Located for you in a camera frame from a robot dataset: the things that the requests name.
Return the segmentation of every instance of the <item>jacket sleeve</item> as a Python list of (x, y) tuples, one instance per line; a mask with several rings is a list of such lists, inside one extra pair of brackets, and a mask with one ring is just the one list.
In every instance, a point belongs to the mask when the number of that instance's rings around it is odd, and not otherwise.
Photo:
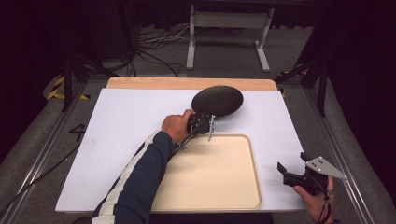
[(169, 134), (150, 135), (93, 212), (92, 224), (149, 223), (151, 206), (171, 150)]

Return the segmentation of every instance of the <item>cable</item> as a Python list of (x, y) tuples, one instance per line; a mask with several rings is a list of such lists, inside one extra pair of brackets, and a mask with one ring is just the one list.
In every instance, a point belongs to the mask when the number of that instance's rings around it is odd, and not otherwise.
[(144, 52), (144, 51), (139, 51), (139, 52), (138, 52), (138, 55), (139, 55), (142, 59), (145, 59), (145, 58), (144, 58), (140, 53), (146, 54), (146, 55), (148, 55), (148, 56), (150, 56), (150, 57), (152, 57), (152, 58), (154, 58), (154, 59), (160, 61), (163, 65), (166, 65), (169, 69), (172, 70), (172, 72), (175, 74), (175, 77), (178, 77), (178, 73), (177, 73), (168, 63), (166, 63), (166, 62), (164, 62), (163, 60), (161, 60), (161, 59), (155, 57), (154, 55), (151, 55), (151, 54), (146, 53), (146, 52)]
[(2, 217), (6, 211), (8, 210), (8, 208), (19, 198), (21, 197), (21, 195), (28, 190), (30, 187), (32, 187), (35, 183), (37, 183), (38, 181), (40, 181), (42, 178), (44, 178), (46, 175), (48, 175), (49, 173), (51, 173), (53, 170), (55, 170), (62, 162), (64, 162), (70, 155), (72, 155), (78, 148), (79, 148), (80, 143), (78, 143), (78, 145), (73, 148), (73, 150), (71, 150), (69, 153), (67, 153), (67, 155), (61, 159), (60, 161), (58, 161), (58, 163), (56, 163), (54, 166), (52, 166), (51, 168), (48, 169), (48, 171), (46, 171), (44, 174), (42, 174), (41, 176), (39, 176), (38, 178), (36, 178), (35, 180), (33, 180), (29, 185), (27, 185), (26, 187), (24, 187), (23, 189), (20, 190), (20, 192), (18, 192), (10, 201), (9, 203), (6, 205), (6, 207), (1, 211), (0, 213), (0, 217)]
[(76, 59), (80, 60), (81, 62), (84, 62), (86, 64), (89, 64), (90, 66), (92, 66), (94, 69), (96, 69), (97, 71), (100, 71), (101, 73), (107, 75), (108, 77), (118, 77), (119, 75), (109, 71), (108, 69), (105, 69), (101, 64), (96, 64), (94, 62), (92, 62), (90, 59), (85, 58), (82, 55), (79, 54), (74, 54), (73, 55)]
[[(113, 66), (113, 67), (104, 67), (104, 68), (107, 69), (107, 70), (109, 70), (109, 71), (112, 71), (112, 72), (118, 71), (118, 70), (120, 70), (121, 68), (124, 68), (125, 66), (128, 66), (128, 64), (132, 61), (132, 58), (128, 58), (128, 60), (127, 60), (126, 62), (117, 64), (117, 65), (115, 65), (115, 66)], [(101, 74), (100, 71), (98, 71), (98, 70), (96, 70), (96, 69), (94, 69), (94, 68), (86, 67), (86, 66), (84, 66), (84, 67), (85, 67), (85, 69), (87, 69), (88, 72), (90, 72), (91, 74)]]
[(134, 69), (134, 65), (132, 63), (129, 63), (132, 67), (132, 70), (134, 71), (134, 76), (136, 77), (136, 70)]
[[(148, 62), (150, 62), (150, 63), (156, 63), (156, 62), (153, 62), (153, 61), (151, 61), (151, 60), (149, 60), (149, 59), (147, 59), (147, 58), (144, 58), (142, 55), (139, 55), (143, 60), (145, 60), (145, 61), (148, 61)], [(180, 70), (181, 70), (181, 63), (169, 63), (168, 65), (178, 65), (178, 70), (177, 70), (177, 77), (178, 77), (178, 74), (180, 73)]]
[[(329, 200), (330, 200), (329, 194), (327, 193), (326, 190), (324, 190), (324, 188), (319, 184), (319, 182), (312, 175), (307, 175), (307, 176), (308, 176), (308, 178), (312, 179), (320, 187), (320, 189), (324, 195), (324, 204), (322, 206), (322, 210), (320, 212), (320, 216), (319, 216), (319, 219), (317, 222), (317, 224), (324, 224), (324, 223), (326, 223), (327, 219), (329, 219), (330, 213), (332, 212), (332, 205), (329, 203)], [(323, 218), (322, 221), (320, 221), (320, 219), (323, 215), (324, 209), (326, 208), (326, 205), (328, 205), (326, 217)]]
[(153, 39), (150, 39), (150, 40), (141, 41), (140, 43), (149, 43), (149, 42), (158, 41), (158, 40), (171, 41), (172, 39), (178, 38), (180, 35), (182, 35), (182, 33), (184, 31), (186, 31), (189, 27), (190, 26), (187, 26), (186, 28), (182, 29), (176, 35), (168, 35), (168, 36), (157, 37), (157, 38), (153, 38)]

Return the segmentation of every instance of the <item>black curtain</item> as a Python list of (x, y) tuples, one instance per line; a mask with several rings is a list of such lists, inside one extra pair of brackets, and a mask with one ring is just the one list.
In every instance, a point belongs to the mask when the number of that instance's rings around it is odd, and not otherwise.
[(347, 123), (395, 202), (396, 19), (384, 1), (345, 2), (320, 20), (297, 63), (329, 60)]
[(0, 163), (46, 105), (62, 56), (33, 2), (0, 3)]
[[(331, 0), (301, 0), (300, 3), (319, 3), (329, 4)], [(286, 26), (289, 28), (315, 26), (320, 18), (324, 7), (310, 7), (310, 6), (297, 6), (299, 2), (290, 7), (287, 5), (278, 6), (274, 12), (274, 17), (271, 26), (280, 27)], [(178, 4), (138, 4), (137, 13), (140, 24), (143, 27), (154, 25), (156, 29), (169, 30), (171, 26), (181, 23), (189, 23), (190, 20), (190, 7), (189, 5)], [(235, 13), (265, 13), (269, 7), (260, 5), (243, 6), (228, 4), (227, 6), (196, 6), (199, 11), (212, 11), (212, 12), (235, 12)]]

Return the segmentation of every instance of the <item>white paper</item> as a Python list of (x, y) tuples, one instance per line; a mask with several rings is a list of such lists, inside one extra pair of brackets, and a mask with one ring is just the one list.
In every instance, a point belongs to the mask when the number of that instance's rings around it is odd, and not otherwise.
[[(161, 129), (170, 114), (191, 108), (193, 90), (103, 89), (55, 210), (92, 211), (147, 136)], [(262, 187), (262, 211), (304, 209), (277, 170), (281, 162), (301, 174), (303, 151), (279, 91), (242, 91), (244, 103), (235, 113), (215, 121), (216, 133), (250, 138)]]

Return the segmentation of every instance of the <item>metal bracket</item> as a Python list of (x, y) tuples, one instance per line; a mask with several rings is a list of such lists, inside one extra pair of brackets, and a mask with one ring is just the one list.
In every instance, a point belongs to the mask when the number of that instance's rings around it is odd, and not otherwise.
[(332, 166), (331, 163), (323, 159), (322, 157), (317, 157), (311, 161), (307, 161), (305, 165), (317, 173), (322, 175), (331, 175), (336, 178), (347, 180), (347, 176), (341, 173), (337, 168)]
[(213, 132), (215, 131), (215, 117), (216, 116), (212, 115), (212, 119), (210, 120), (209, 124), (209, 138), (207, 139), (209, 142), (212, 139)]

